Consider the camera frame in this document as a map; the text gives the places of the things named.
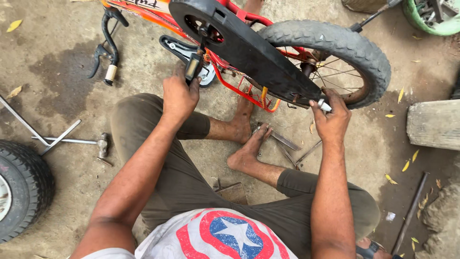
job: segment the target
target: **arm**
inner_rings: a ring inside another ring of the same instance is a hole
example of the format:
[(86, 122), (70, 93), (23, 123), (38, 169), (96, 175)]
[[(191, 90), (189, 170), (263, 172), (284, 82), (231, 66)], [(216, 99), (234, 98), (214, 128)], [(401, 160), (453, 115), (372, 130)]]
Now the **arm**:
[(316, 129), (323, 141), (322, 161), (311, 205), (313, 259), (356, 258), (353, 214), (345, 171), (344, 136), (351, 112), (335, 90), (324, 89), (332, 112), (310, 101)]
[(189, 88), (184, 70), (184, 64), (177, 63), (173, 76), (163, 81), (163, 115), (159, 123), (102, 193), (71, 259), (110, 247), (134, 253), (131, 229), (153, 193), (173, 138), (200, 98), (199, 79)]

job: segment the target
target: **green bucket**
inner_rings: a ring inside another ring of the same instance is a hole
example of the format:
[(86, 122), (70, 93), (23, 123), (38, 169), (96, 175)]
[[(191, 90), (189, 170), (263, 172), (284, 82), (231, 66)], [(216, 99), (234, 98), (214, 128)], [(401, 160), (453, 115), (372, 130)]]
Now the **green bucket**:
[[(460, 0), (451, 0), (449, 1), (449, 4), (453, 8), (460, 9)], [(434, 23), (433, 27), (428, 27), (428, 25), (426, 25), (420, 17), (414, 0), (404, 0), (402, 5), (404, 15), (406, 16), (409, 23), (422, 31), (439, 36), (449, 36), (460, 32), (460, 14), (454, 17), (449, 17), (444, 14), (444, 22), (440, 24)]]

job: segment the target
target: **white wheel rim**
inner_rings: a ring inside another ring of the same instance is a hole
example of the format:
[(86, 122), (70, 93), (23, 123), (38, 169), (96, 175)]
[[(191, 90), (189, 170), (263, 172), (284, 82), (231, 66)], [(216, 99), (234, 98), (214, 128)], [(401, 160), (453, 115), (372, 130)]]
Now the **white wheel rim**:
[(11, 189), (6, 180), (0, 175), (0, 221), (6, 217), (11, 208)]

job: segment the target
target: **hand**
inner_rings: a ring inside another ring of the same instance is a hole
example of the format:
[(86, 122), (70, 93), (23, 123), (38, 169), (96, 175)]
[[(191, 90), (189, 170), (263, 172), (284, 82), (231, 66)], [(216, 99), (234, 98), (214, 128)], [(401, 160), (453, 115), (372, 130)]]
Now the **hand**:
[(176, 63), (173, 74), (163, 80), (163, 116), (184, 123), (200, 99), (201, 78), (193, 79), (190, 88), (185, 83), (185, 64)]
[(310, 100), (310, 106), (315, 115), (316, 130), (324, 143), (342, 145), (351, 112), (337, 91), (334, 89), (323, 89), (322, 91), (329, 98), (332, 111), (324, 114), (318, 103)]

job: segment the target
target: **man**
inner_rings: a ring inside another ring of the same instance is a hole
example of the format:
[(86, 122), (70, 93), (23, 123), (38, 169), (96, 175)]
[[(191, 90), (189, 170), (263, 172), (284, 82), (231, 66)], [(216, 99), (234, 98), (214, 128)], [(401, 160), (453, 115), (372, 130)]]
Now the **man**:
[[(355, 240), (376, 227), (380, 212), (369, 193), (347, 183), (343, 139), (351, 112), (340, 95), (324, 90), (328, 114), (310, 102), (323, 141), (315, 175), (257, 160), (271, 128), (263, 124), (251, 136), (253, 104), (246, 99), (239, 97), (230, 122), (194, 112), (199, 79), (189, 88), (184, 64), (163, 90), (163, 99), (138, 94), (115, 106), (112, 134), (126, 164), (101, 195), (71, 259), (356, 257)], [(185, 139), (244, 144), (228, 166), (289, 198), (252, 206), (224, 200), (185, 153), (179, 142)], [(131, 229), (139, 214), (152, 232), (136, 249)], [(358, 245), (365, 259), (389, 256), (369, 240)]]

